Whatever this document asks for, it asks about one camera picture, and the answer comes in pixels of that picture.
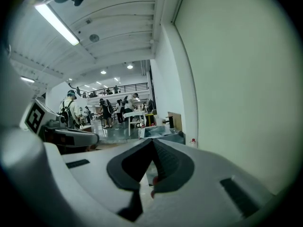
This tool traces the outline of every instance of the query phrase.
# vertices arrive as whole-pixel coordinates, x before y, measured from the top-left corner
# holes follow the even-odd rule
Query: white shirt
[[[65,99],[64,106],[67,107],[68,104],[70,104],[70,101],[71,101],[71,99]],[[60,113],[61,113],[62,108],[63,108],[63,102],[60,104],[60,107],[59,107],[59,112]],[[79,117],[79,115],[81,115],[80,108],[79,108],[79,106],[77,105],[77,103],[75,101],[73,101],[71,103],[70,111],[71,111],[71,115],[72,115],[74,120],[77,120],[77,116]]]
[[[128,95],[127,96],[127,101],[128,101],[128,103],[127,104],[125,104],[125,108],[129,108],[129,109],[131,109],[131,110],[134,110],[134,98],[133,98],[133,96],[132,95]]]
[[[121,105],[116,104],[116,107],[117,107],[116,112],[117,112],[117,113],[120,113],[120,112],[121,112],[121,108],[122,108],[122,104],[121,104]]]

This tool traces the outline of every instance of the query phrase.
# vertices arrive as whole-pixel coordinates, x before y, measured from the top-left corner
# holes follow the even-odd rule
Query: ceiling light
[[[46,4],[37,5],[35,8],[69,43],[72,45],[79,44],[76,36],[67,29]]]
[[[24,80],[24,81],[29,81],[29,82],[35,82],[35,80],[32,80],[32,79],[30,79],[30,78],[26,78],[26,77],[20,77],[22,80]]]

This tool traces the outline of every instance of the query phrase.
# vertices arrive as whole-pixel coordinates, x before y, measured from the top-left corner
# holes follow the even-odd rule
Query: railing
[[[118,91],[117,93],[127,93],[132,91],[142,91],[148,89],[148,83],[138,83],[138,84],[130,84],[125,86],[117,87]],[[89,92],[89,97],[97,97],[102,95],[111,95],[115,94],[115,87],[109,87],[109,88],[103,88],[95,91]]]

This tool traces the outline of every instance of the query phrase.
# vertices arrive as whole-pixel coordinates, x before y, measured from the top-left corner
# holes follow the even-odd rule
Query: fluorescent light
[[[72,45],[79,44],[78,39],[66,28],[46,4],[37,5],[35,8],[69,43]]]
[[[32,80],[32,79],[30,79],[30,78],[26,78],[26,77],[20,77],[22,80],[24,80],[24,81],[29,81],[29,82],[35,82],[35,80]]]

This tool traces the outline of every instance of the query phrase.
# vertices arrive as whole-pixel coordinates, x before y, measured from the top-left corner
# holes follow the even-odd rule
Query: ceiling
[[[60,19],[79,38],[72,46],[33,6],[24,5],[11,27],[11,63],[21,76],[45,92],[68,78],[79,86],[101,68],[154,58],[164,0],[84,0],[51,2]],[[89,36],[96,34],[97,42]]]

